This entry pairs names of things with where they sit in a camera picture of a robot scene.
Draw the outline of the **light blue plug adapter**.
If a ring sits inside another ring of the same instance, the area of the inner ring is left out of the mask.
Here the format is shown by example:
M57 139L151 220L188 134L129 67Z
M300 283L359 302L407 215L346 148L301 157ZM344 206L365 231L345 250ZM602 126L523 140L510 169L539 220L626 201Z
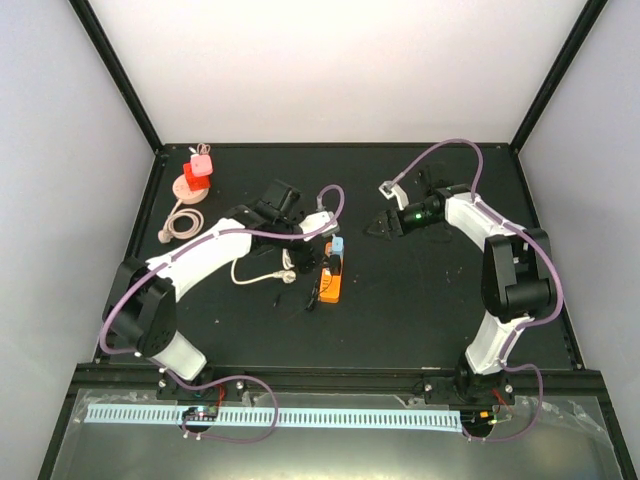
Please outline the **light blue plug adapter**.
M341 236L333 236L330 248L331 255L338 255L343 257L344 255L344 238Z

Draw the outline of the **orange power strip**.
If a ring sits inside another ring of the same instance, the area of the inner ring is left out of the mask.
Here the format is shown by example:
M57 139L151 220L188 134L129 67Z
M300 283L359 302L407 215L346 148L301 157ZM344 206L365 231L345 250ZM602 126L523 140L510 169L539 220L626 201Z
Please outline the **orange power strip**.
M321 303L337 304L340 300L344 255L331 255L331 242L325 245L325 261L321 271L318 300Z

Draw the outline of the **pink round power strip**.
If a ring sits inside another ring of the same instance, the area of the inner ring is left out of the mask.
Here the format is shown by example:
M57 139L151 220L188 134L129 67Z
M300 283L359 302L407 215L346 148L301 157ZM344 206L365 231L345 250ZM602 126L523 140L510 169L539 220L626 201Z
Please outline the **pink round power strip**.
M157 234L161 244L168 244L174 239L190 240L198 235L204 226L204 215L194 208L194 205L207 197L209 188L191 190L186 176L182 174L174 180L172 193L176 202ZM189 220L191 225L186 230L179 230L176 223L180 219Z

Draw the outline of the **pink plug adapter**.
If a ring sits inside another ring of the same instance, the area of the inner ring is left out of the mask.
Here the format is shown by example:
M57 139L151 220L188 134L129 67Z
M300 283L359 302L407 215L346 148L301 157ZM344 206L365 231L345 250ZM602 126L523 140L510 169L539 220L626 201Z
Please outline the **pink plug adapter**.
M213 162L211 156L205 154L195 154L190 158L191 172L195 177L206 177L213 173Z

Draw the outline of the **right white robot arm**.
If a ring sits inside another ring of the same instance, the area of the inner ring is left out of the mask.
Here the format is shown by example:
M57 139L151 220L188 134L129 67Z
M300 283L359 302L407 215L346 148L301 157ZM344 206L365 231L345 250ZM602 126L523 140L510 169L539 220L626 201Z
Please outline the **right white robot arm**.
M548 235L504 219L466 185L436 189L416 203L390 181L383 182L379 191L397 206L381 212L368 227L368 235L390 240L446 223L483 254L480 293L485 313L475 338L460 356L453 389L464 403L484 402L501 384L508 357L526 326L557 306Z

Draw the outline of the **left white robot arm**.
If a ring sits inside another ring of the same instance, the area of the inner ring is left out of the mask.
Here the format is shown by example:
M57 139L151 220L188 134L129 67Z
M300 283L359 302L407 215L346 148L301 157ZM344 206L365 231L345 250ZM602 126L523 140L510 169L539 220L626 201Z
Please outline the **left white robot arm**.
M137 354L179 378L193 399L207 397L215 376L207 356L178 329L177 305L200 282L265 247L287 253L288 272L313 271L323 251L318 238L335 231L340 213L316 198L314 212L293 212L300 193L275 181L248 205L228 210L212 227L162 255L126 258L118 267L103 314L100 349L108 355Z

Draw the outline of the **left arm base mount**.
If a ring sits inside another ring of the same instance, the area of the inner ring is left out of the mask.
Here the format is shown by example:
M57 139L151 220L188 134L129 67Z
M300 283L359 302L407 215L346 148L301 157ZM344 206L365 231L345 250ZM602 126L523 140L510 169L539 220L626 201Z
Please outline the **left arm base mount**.
M213 367L205 367L193 380L186 380L176 373L164 372L158 382L156 396L159 400L213 404L225 400L235 401L248 387L245 378L232 376L222 382Z

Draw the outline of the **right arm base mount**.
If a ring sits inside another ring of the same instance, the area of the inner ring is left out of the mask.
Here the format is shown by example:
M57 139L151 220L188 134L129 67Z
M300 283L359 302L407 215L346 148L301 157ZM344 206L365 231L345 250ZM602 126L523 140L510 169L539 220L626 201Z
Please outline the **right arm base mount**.
M506 390L507 378L503 373L488 376L459 375L426 376L420 392L431 404L449 406L490 406L503 400L513 405L514 394Z

